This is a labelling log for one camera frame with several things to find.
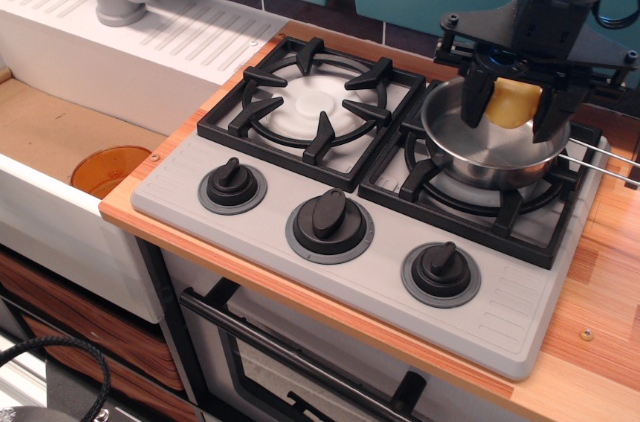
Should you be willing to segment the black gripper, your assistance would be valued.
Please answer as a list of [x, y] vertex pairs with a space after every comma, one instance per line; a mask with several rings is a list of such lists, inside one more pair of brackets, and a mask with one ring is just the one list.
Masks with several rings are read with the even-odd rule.
[[436, 61], [464, 75], [463, 122], [480, 124], [498, 77], [543, 85], [533, 141], [545, 142], [590, 98], [591, 83], [620, 87], [637, 69], [637, 52], [587, 25], [599, 1], [512, 0], [444, 15]]

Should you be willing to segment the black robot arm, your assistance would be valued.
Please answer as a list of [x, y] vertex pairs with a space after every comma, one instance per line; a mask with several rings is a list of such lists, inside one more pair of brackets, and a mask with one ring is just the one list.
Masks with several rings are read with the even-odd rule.
[[500, 78], [541, 87], [535, 142], [549, 140], [581, 104], [623, 98], [639, 53], [599, 34], [587, 20], [617, 30], [639, 15], [608, 19], [599, 13], [600, 2], [512, 0], [493, 10], [443, 15], [436, 60], [463, 77], [462, 120], [479, 125]]

